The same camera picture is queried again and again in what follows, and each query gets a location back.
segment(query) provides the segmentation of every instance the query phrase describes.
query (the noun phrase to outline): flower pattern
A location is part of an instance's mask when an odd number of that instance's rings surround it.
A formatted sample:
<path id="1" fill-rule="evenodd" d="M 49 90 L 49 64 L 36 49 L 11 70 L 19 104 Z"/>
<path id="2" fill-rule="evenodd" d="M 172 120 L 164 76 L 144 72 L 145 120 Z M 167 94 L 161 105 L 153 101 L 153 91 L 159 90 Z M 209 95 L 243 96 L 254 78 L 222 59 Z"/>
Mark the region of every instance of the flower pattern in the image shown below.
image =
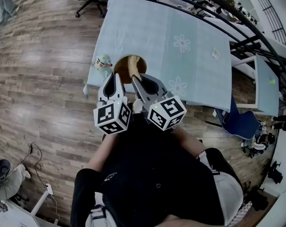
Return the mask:
<path id="1" fill-rule="evenodd" d="M 175 96 L 185 97 L 187 93 L 185 92 L 185 88 L 187 87 L 186 82 L 181 82 L 181 78 L 177 77 L 176 80 L 169 80 L 168 84 L 171 86 L 169 91 Z"/>
<path id="2" fill-rule="evenodd" d="M 185 50 L 190 51 L 190 47 L 189 47 L 190 41 L 186 40 L 184 35 L 180 35 L 179 37 L 175 35 L 174 39 L 176 41 L 173 43 L 173 45 L 175 47 L 180 47 L 181 53 L 184 53 Z"/>

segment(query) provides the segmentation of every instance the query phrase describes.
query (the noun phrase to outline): blue chair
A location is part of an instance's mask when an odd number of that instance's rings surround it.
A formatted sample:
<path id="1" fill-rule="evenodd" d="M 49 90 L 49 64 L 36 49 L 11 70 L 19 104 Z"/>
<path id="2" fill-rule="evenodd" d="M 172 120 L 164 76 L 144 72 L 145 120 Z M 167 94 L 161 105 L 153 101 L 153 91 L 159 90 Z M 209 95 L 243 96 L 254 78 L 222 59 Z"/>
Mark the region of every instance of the blue chair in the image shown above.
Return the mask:
<path id="1" fill-rule="evenodd" d="M 223 110 L 215 109 L 223 129 L 232 135 L 242 139 L 250 140 L 259 127 L 259 121 L 252 111 L 239 113 L 237 105 L 232 96 L 230 112 L 223 114 Z"/>

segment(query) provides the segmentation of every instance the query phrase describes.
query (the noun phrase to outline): black shirt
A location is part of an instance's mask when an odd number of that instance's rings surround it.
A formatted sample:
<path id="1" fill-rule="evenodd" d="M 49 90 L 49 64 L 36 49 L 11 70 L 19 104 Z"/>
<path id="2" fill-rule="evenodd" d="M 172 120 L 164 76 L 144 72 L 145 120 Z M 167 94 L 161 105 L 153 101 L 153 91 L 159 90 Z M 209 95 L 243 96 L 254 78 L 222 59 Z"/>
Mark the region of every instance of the black shirt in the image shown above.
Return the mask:
<path id="1" fill-rule="evenodd" d="M 207 149 L 213 164 L 235 176 L 217 149 Z M 176 138 L 144 122 L 130 124 L 101 173 L 82 169 L 75 180 L 71 226 L 84 227 L 95 192 L 118 227 L 153 227 L 169 215 L 223 225 L 212 172 L 185 151 Z"/>

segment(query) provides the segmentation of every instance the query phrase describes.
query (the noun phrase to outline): black metal railing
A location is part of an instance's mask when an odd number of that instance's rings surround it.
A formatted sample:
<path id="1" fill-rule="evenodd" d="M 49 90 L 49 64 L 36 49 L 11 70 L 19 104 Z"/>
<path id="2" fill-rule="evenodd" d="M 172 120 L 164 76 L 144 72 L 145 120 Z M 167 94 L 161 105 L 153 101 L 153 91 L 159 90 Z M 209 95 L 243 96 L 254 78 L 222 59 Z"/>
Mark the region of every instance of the black metal railing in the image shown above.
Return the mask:
<path id="1" fill-rule="evenodd" d="M 212 14 L 217 19 L 220 19 L 224 23 L 226 23 L 228 26 L 230 26 L 233 30 L 240 33 L 245 39 L 240 40 L 236 36 L 232 35 L 228 31 L 224 30 L 223 28 L 219 27 L 218 25 L 211 22 L 211 20 L 205 19 L 203 16 L 200 16 L 198 14 L 194 14 L 190 11 L 184 10 L 180 7 L 170 5 L 168 3 L 161 2 L 160 0 L 149 0 L 153 1 L 159 4 L 162 4 L 164 6 L 168 6 L 180 11 L 183 11 L 187 14 L 190 14 L 198 19 L 203 20 L 204 22 L 212 25 L 213 27 L 217 28 L 218 30 L 222 31 L 226 35 L 228 35 L 230 38 L 233 39 L 233 41 L 230 41 L 230 49 L 231 54 L 236 56 L 239 59 L 245 59 L 248 57 L 251 57 L 253 55 L 260 55 L 269 65 L 269 67 L 274 71 L 274 73 L 279 78 L 279 90 L 284 95 L 284 98 L 286 98 L 286 67 L 284 64 L 286 64 L 286 58 L 281 58 L 275 49 L 272 47 L 272 45 L 269 43 L 269 41 L 264 37 L 264 35 L 238 10 L 235 9 L 234 6 L 227 3 L 225 0 L 209 0 L 213 3 L 217 4 L 221 8 L 227 10 L 230 12 L 234 17 L 236 17 L 241 24 L 245 25 L 248 29 L 250 29 L 253 33 L 253 37 L 247 36 L 242 30 L 240 30 L 234 23 L 231 23 L 229 20 L 227 20 L 225 17 L 222 17 L 221 15 L 217 14 L 216 12 L 213 12 L 210 9 L 207 9 L 206 7 L 192 1 L 192 0 L 181 0 L 183 2 L 186 2 L 190 5 L 195 6 L 196 8 L 199 8 L 201 10 L 204 10 L 208 12 L 209 14 Z M 260 42 L 262 42 L 266 48 L 267 51 L 261 47 Z"/>
<path id="2" fill-rule="evenodd" d="M 269 0 L 258 1 L 262 6 L 263 12 L 266 14 L 266 17 L 271 26 L 272 34 L 274 35 L 275 39 L 286 45 L 286 32 L 275 8 L 272 6 Z"/>

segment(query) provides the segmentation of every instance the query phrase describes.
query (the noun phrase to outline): wooden floor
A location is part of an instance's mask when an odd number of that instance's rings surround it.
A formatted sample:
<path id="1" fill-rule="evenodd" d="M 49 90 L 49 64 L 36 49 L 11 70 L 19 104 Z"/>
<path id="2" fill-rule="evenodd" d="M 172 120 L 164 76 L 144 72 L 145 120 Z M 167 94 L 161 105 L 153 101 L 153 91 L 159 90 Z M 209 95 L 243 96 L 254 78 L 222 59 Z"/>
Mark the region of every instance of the wooden floor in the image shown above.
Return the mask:
<path id="1" fill-rule="evenodd" d="M 102 137 L 93 122 L 97 90 L 92 89 L 85 99 L 82 89 L 103 19 L 94 5 L 75 18 L 82 3 L 22 0 L 17 16 L 0 28 L 0 159 L 14 166 L 27 155 L 30 142 L 39 145 L 43 152 L 40 176 L 52 185 L 59 223 L 65 225 L 69 225 L 75 176 Z M 233 95 L 241 102 L 254 99 L 252 81 L 237 71 L 233 71 Z M 242 182 L 259 184 L 273 148 L 253 159 L 243 158 L 238 138 L 205 123 L 214 121 L 212 109 L 196 106 L 187 110 L 183 127 L 207 147 L 220 149 L 236 165 Z M 39 157 L 35 148 L 24 163 L 32 179 L 23 183 L 21 193 L 30 198 L 30 210 L 44 192 L 34 170 Z M 56 218 L 55 202 L 47 199 L 38 214 Z"/>

